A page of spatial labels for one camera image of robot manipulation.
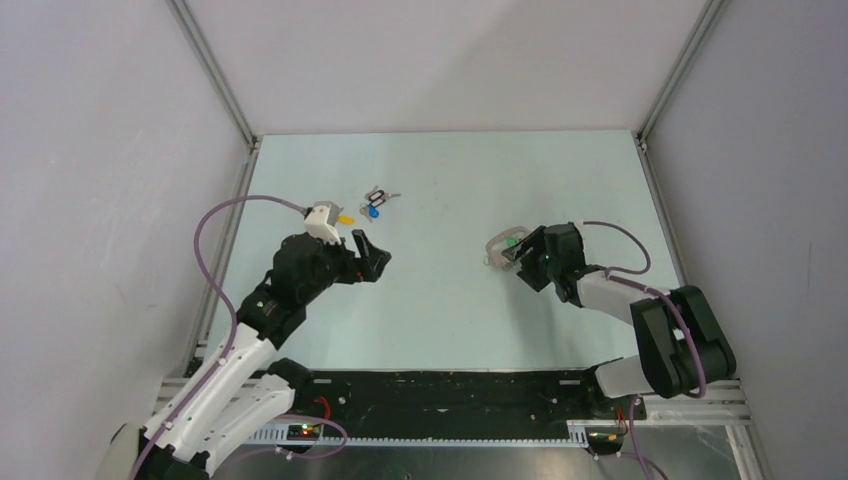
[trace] red component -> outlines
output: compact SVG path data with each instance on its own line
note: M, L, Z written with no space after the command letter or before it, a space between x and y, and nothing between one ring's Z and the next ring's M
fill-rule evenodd
M327 399L324 397L318 397L315 399L315 403L320 403L324 405L324 419L329 420L330 415L333 413L332 409L330 408L330 402L328 402Z
M618 417L618 428L624 427L624 435L630 433L630 427L627 426L627 417L624 416L624 410L619 405L616 408L616 417Z

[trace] small object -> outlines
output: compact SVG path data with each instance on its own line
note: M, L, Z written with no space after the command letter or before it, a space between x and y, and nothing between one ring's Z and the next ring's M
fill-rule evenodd
M374 218L380 216L380 212L377 210L377 207L383 205L392 198L399 196L399 193L386 193L385 190L380 190L380 187L375 185L370 192L365 194L365 200L368 200L368 204L362 205L359 209L359 213L367 218L369 222L373 222Z
M526 227L512 227L495 235L494 238L489 240L486 244L486 258L483 260L483 263L504 271L511 269L515 266L515 262L512 262L503 256L501 253L504 250L503 248L496 249L496 247L498 244L504 242L506 243L507 248L518 245L529 234L530 230Z

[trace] gray wall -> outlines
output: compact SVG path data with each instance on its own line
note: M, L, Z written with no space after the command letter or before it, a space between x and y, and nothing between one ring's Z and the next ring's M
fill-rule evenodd
M638 128L705 1L188 3L257 132L350 133Z
M246 153L162 0L2 2L0 65L0 477L92 478L184 352Z
M848 478L848 2L730 2L654 136L779 479Z

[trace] metal frame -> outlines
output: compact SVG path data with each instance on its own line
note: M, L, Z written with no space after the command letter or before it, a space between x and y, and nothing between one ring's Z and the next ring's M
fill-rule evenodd
M672 67L665 83L663 83L662 89L660 89L659 95L657 95L653 105L651 105L645 121L642 122L642 126L639 128L637 138L642 143L653 133L654 127L656 127L666 106L668 106L671 98L677 92L686 74L689 73L695 62L695 58L701 52L701 48L713 32L719 17L724 12L728 3L729 0L708 0L706 5L704 5L700 16L698 16L698 20L695 22L695 26L686 39L683 50L680 51L680 55L678 55L677 60L674 62L674 67Z
M256 158L259 155L260 142L256 142L256 148L247 156L239 173L236 187L231 198L240 197L247 194L250 187L250 181L253 179L253 171L256 169ZM241 221L241 215L244 211L244 203L234 205L227 212L227 219L224 223L224 228L221 231L221 237L218 239L218 246L215 249L215 256L211 262L208 262L210 273L216 282L220 285L224 281L224 276L227 273L227 265L230 264L230 255L233 253L233 246L236 241L236 233L238 225ZM182 360L177 369L173 372L175 375L180 375L189 367L192 359L198 356L199 347L202 342L203 348L206 348L206 338L209 336L209 328L212 325L212 319L215 316L215 308L218 306L218 297L215 295L212 286L206 283L203 290L203 297L200 301L200 309L197 312L197 317L194 320L192 327L192 336L189 339L188 347L183 354Z
M250 152L236 183L233 196L247 193L259 150L259 141L236 100L220 66L191 12L186 0L167 0L175 19L185 34L186 40L195 52L201 67L206 72L213 89L221 99L225 110L236 126L242 141ZM695 58L700 53L705 41L712 33L715 25L724 12L728 0L708 0L697 22L695 23L683 50L675 61L674 67L654 100L651 109L637 132L634 133L636 148L642 163L645 178L648 182L663 234L672 256L672 263L678 279L686 283L686 268L678 249L678 240L674 226L671 223L661 190L657 185L656 175L647 153L647 141L653 133L659 119L669 105L683 79L691 70ZM221 238L218 242L215 257L210 262L215 279L222 281L226 267L232 254L238 224L241 219L243 205L230 210ZM184 361L179 373L192 358L203 357L206 349L206 338L218 301L211 287L207 287L194 325L194 335L184 355ZM170 398L182 388L187 379L182 377L166 378L159 392L156 409L160 409ZM237 397L246 394L256 380L245 383ZM646 397L645 407L648 418L637 422L643 425L691 425L710 426L724 425L731 443L739 473L743 480L762 480L772 478L768 463L762 451L759 437L751 419L751 413L745 400L741 384L738 380L716 382L711 385L707 396L703 399L677 397L661 399ZM585 421L570 422L573 428L585 426L607 425L610 422Z
M194 14L191 13L186 0L167 0L167 2L168 6L171 7L174 18L183 30L186 40L188 40L191 49L197 56L200 66L203 67L203 70L209 77L209 83L212 84L215 93L218 94L218 97L224 103L224 108L227 110L233 123L235 123L242 141L244 141L248 150L252 152L255 148L256 135L250 128L250 124L247 123L247 118L245 118L244 112L242 112L241 107L236 101L236 97L232 89L230 89L227 79L221 71L221 67L218 66L215 56L212 55L212 50L203 36L203 31L201 31L200 26L197 24Z
M158 411L168 404L188 383L187 378L166 378L159 389L155 408ZM249 396L258 379L247 380L236 392L231 402ZM637 425L649 426L726 426L750 428L753 425L751 410L745 401L739 380L725 380L710 384L704 398L678 396L671 399L647 396L645 410L648 418L636 420ZM582 427L614 427L615 420L569 420L569 425Z

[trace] purple cable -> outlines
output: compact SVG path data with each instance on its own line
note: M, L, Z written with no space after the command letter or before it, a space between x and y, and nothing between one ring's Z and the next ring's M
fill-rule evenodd
M631 455L634 455L636 457L636 460L639 461L639 465L642 466L642 472L645 474L645 478L647 478L648 480L652 480L654 478L654 474L651 473L651 469L648 468L648 463L650 462L650 460L642 456L642 452L639 451L639 442L636 440L636 429L633 428L633 417L634 413L636 412L636 403L638 403L639 401L640 398L638 395L633 397L633 400L630 400L630 411L628 412L627 417L627 420L630 422L630 438L633 443L633 453Z
M304 460L316 460L316 459L319 459L319 458L327 458L331 455L335 455L335 454L339 453L347 445L347 442L349 440L347 431L344 429L344 427L342 427L338 423L336 423L332 420L326 419L326 418L308 417L308 416L305 416L305 415L280 415L279 417L277 417L277 420L297 420L298 422L309 422L309 423L312 423L312 424L325 424L325 425L329 425L329 426L335 428L336 430L338 430L339 433L342 434L342 443L339 446L337 446L336 448L330 450L329 452L319 453L319 454L316 454L316 455L306 455L304 453L294 453L294 452L290 452L288 450L283 449L286 452L285 453L286 456L291 455L292 457L302 458ZM277 447L258 448L256 450L251 450L249 452L245 452L245 453L243 453L243 454L241 454L237 457L228 458L227 461L224 464L222 464L220 468L230 467L230 466L235 465L239 462L242 462L242 461L244 461L244 460L246 460L250 457L255 457L257 455L265 455L267 453L279 453L279 452L277 452Z
M690 396L690 397L695 397L695 398L702 398L704 395L707 394L707 379L706 379L706 374L704 373L704 365L701 362L701 356L698 354L698 349L695 347L695 340L692 338L692 333L689 332L689 328L686 326L686 322L683 320L683 315L680 313L680 310L677 308L677 305L675 305L674 302L672 302L671 299L668 298L668 296L666 294L657 290L656 288L649 287L649 286L644 285L642 283L639 283L635 280L630 280L629 278L614 277L614 276L610 275L612 272L629 273L629 274L632 274L632 275L642 275L642 274L646 273L651 268L651 256L648 254L648 249L645 248L645 245L642 244L642 242L640 242L639 239L636 238L635 235L633 235L632 233L627 231L624 227L621 227L621 226L616 225L614 223L591 220L591 221L585 221L585 222L583 222L583 224L584 225L600 225L600 226L603 226L603 227L609 227L609 228L613 228L615 230L618 230L619 232L627 235L627 237L629 237L631 240L633 240L633 242L639 247L639 250L642 251L642 254L645 256L645 267L643 269L641 269L641 270L631 270L631 269L622 268L622 267L608 267L606 270L604 270L604 276L610 281L613 281L613 282L616 282L618 284L625 285L625 286L628 286L628 287L631 287L631 288L635 288L637 290L641 290L645 293L648 293L650 295L653 295L653 296L659 298L666 305L666 307L671 311L672 315L674 316L675 321L677 321L678 328L680 328L680 330L683 332L683 338L686 341L686 346L689 349L690 355L692 355L692 361L695 364L695 371L698 375L698 393L697 394L691 394L689 392L686 392L686 395ZM633 414L634 414L634 411L636 409L636 402L637 401L640 401L639 396L633 397L633 400L630 402L630 417L629 417L630 435L632 436L632 439L633 439L632 441L633 441L634 453L622 453L621 455L624 456L624 457L627 457L627 458L633 458L633 459L638 460L639 465L642 467L642 472L645 474L646 478L648 478L648 479L654 478L653 474L651 473L651 469L649 468L649 465L650 465L650 466L653 466L658 472L660 472L660 475L662 475L662 477L664 479L668 480L668 477L665 475L665 473L662 470L660 470L660 468L654 462L652 462L651 460L642 456L641 452L639 451L639 443L636 440L636 430L635 430L634 425L633 425Z
M592 447L589 447L589 448L587 448L586 450L587 450L587 451L589 452L589 454L590 454L590 455L592 455L593 457L594 457L595 455L597 455L597 456L598 456L598 459L600 459L600 460L617 460L619 457L620 457L620 458L629 458L630 460L638 460L638 457L636 456L636 454L635 454L635 453L621 452L619 455L616 455L616 454L610 454L610 455L598 455L597 453L595 453L595 452L592 450ZM664 479L664 480L668 480L668 475L666 475L666 473L662 471L662 469L660 468L660 466L659 466L659 465L657 465L657 464L656 464L653 460L651 460L651 459L649 459L649 458L645 458L645 463L647 463L647 464L648 464L648 465L650 465L650 466L651 466L654 470L656 470L656 471L657 471L657 473L659 473L659 474L660 474L660 476L661 476L661 477L663 477L663 479Z
M206 382L212 377L212 375L218 371L218 368L221 366L218 363L218 360L226 358L230 353L230 349L233 347L233 343L236 341L236 327L238 326L238 316L236 315L236 309L233 306L233 302L230 301L227 294L224 293L224 289L218 285L218 282L215 281L215 277L209 272L209 269L206 268L206 263L203 262L203 256L200 254L200 234L203 233L203 227L206 225L206 222L212 218L213 215L220 212L221 210L235 205L237 203L247 202L250 200L267 200L269 202L279 203L280 205L291 208L292 210L304 215L306 213L306 209L296 205L288 200L283 200L282 198L272 197L270 195L246 195L243 197L236 197L231 200L227 200L226 202L219 203L214 206L212 210L206 212L206 215L200 219L200 223L197 224L197 228L194 231L194 258L197 260L197 265L200 267L200 272L206 278L206 281L209 283L209 286L212 287L212 290L218 295L218 297L224 302L224 305L227 306L227 311L230 312L230 319L232 321L230 325L230 333L227 337L227 343L224 345L224 349L221 351L221 354L218 356L216 361L212 364L209 370L200 377L200 380L192 387L191 390L188 391L185 397L177 403L177 406L171 411L171 414L165 418L162 422L162 425L156 430L150 440L147 442L147 445L144 446L144 449L141 451L141 454L138 456L138 459L135 461L132 470L130 471L129 480L135 480L136 476L138 476L138 471L141 470L141 466L144 464L144 460L147 459L147 456L150 455L150 451L153 449L153 446L159 440L162 435L165 433L165 424L167 422L173 422L179 414L183 411L183 409L188 405L188 403L197 395L197 392L206 385Z
M621 277L609 277L615 283L619 283L621 285L627 285L628 287L636 288L642 290L643 292L650 293L651 295L659 298L665 303L665 306L671 311L672 315L674 315L674 319L677 321L677 326L680 328L680 331L683 332L683 338L686 341L686 346L689 348L689 354L692 355L692 362L695 364L695 372L698 375L698 393L690 394L690 396L695 398L703 398L704 395L707 394L707 377L704 373L704 364L701 362L701 356L698 354L698 348L695 347L695 340L692 338L692 333L689 332L689 328L686 326L686 322L683 320L683 315L680 314L680 310L677 309L677 305L668 298L668 295L662 293L653 287L648 287L639 282L630 280L629 278L621 278Z
M674 316L675 321L677 321L677 327L680 328L681 332L683 332L683 338L686 341L686 346L689 348L689 353L692 355L692 361L695 364L695 372L698 375L698 393L693 395L693 394L689 394L687 392L687 395L695 397L695 398L703 398L703 396L707 394L707 378L706 378L706 374L704 373L704 365L701 362L701 356L698 354L698 349L695 347L695 340L692 338L692 333L689 332L689 328L686 326L686 322L683 320L683 315L680 314L680 310L677 309L677 305L675 305L674 302L672 302L671 299L668 298L668 296L666 294L662 293L661 291L657 290L656 288L649 287L649 286L642 284L642 283L639 283L635 280L630 280L629 278L613 277L612 275L610 275L611 272L622 272L622 273L629 273L629 274L632 274L632 275L642 275L643 273L650 270L651 269L651 256L648 254L648 249L645 248L645 245L642 244L642 242L640 242L639 239L636 238L635 235L633 235L632 233L627 231L624 227L621 227L621 226L616 225L614 223L601 222L601 221L597 221L597 220L589 220L589 221L583 222L583 224L584 225L600 225L600 226L603 226L603 227L609 227L609 228L613 228L615 230L618 230L619 232L627 235L631 240L633 240L633 242L636 244L636 246L639 247L639 250L642 251L642 254L645 256L645 268L643 268L641 270L631 270L629 268L622 268L622 267L607 267L607 269L604 270L604 275L607 277L607 279L609 279L613 282L616 282L618 284L625 285L625 286L628 286L628 287L631 287L631 288L635 288L637 290L641 290L645 293L649 293L649 294L659 298L660 300L662 300L663 303L665 303L666 307L668 307L668 309L671 311L671 314Z
M607 267L604 270L604 274L606 274L607 277L609 277L609 274L612 273L612 272L629 273L631 275L642 275L643 273L647 273L648 270L651 269L651 256L648 254L648 249L645 248L645 245L643 245L642 242L640 242L639 239L636 238L635 235L628 232L627 229L625 229L624 227L621 227L621 226L616 225L614 223L601 222L600 220L588 220L588 221L583 222L583 225L600 225L602 227L609 227L609 228L618 230L619 232L627 235L627 237L630 238L630 240L633 240L633 243L635 243L636 246L639 247L639 250L642 250L642 255L645 256L645 268L643 268L642 270L631 270L629 268L623 268L623 267Z

